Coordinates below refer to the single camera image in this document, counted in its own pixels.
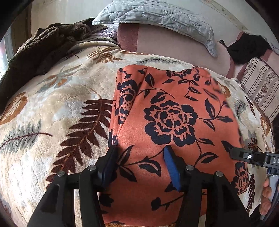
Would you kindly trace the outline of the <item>right hand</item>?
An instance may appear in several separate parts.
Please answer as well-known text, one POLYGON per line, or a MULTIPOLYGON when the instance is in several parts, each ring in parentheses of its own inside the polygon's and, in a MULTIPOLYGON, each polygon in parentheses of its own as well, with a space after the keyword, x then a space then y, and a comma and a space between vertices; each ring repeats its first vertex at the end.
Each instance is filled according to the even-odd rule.
POLYGON ((271 193, 272 189, 269 187, 269 178, 266 178, 263 184, 261 204, 259 209, 261 215, 266 215, 271 208, 272 202, 269 200, 271 193))

